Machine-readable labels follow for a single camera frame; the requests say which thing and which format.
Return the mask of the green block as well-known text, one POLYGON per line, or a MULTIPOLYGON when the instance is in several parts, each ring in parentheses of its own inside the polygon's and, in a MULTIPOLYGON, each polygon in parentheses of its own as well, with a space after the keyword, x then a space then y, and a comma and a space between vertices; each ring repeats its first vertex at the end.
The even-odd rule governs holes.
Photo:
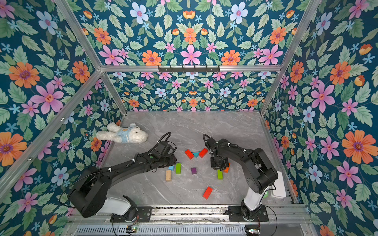
POLYGON ((217 170, 217 179, 218 180, 223 180, 223 173, 220 170, 217 170))
POLYGON ((175 173, 176 174, 181 174, 181 172, 182 172, 182 164, 181 163, 177 163, 176 167, 175 167, 175 173))

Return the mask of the orange block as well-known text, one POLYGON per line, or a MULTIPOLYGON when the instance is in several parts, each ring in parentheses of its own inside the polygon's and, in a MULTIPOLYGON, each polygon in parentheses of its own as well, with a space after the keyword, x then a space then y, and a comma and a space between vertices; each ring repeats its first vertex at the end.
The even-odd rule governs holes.
POLYGON ((227 167, 223 170, 224 173, 228 173, 229 172, 229 168, 230 168, 230 163, 228 163, 227 167))

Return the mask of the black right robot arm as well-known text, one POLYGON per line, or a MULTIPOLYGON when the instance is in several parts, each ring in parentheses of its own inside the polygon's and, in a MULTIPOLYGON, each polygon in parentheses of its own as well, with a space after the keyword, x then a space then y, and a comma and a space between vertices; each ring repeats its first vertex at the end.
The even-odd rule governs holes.
POLYGON ((211 168, 223 171, 229 167, 230 159, 242 167, 249 189, 241 203, 241 216, 248 221, 254 220, 261 210, 265 193, 279 179, 272 162, 261 148, 243 148, 227 139, 217 141, 207 134, 203 134, 203 140, 210 153, 211 168))

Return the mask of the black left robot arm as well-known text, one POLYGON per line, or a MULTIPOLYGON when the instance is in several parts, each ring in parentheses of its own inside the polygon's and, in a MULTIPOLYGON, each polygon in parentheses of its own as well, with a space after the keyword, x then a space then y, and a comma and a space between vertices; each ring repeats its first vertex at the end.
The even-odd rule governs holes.
POLYGON ((68 200, 84 218, 108 213, 127 222, 135 221, 136 203, 125 195, 111 197, 109 189, 133 176, 175 165, 176 149, 177 146, 170 141, 159 141, 149 151, 137 153, 132 160, 100 169, 90 167, 74 183, 68 200))

